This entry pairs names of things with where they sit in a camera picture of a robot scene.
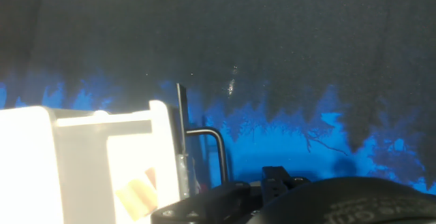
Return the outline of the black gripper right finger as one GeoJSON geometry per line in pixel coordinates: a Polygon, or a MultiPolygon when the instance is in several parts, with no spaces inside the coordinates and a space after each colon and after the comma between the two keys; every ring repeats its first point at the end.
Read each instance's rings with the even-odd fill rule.
{"type": "Polygon", "coordinates": [[[261,190],[263,200],[274,200],[288,191],[310,183],[308,178],[290,176],[282,166],[262,168],[261,190]]]}

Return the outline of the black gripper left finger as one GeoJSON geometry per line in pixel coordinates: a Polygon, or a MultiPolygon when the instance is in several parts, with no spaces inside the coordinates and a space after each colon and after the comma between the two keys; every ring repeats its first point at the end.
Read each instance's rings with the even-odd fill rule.
{"type": "Polygon", "coordinates": [[[228,182],[156,210],[151,224],[245,224],[262,205],[261,187],[228,182]]]}

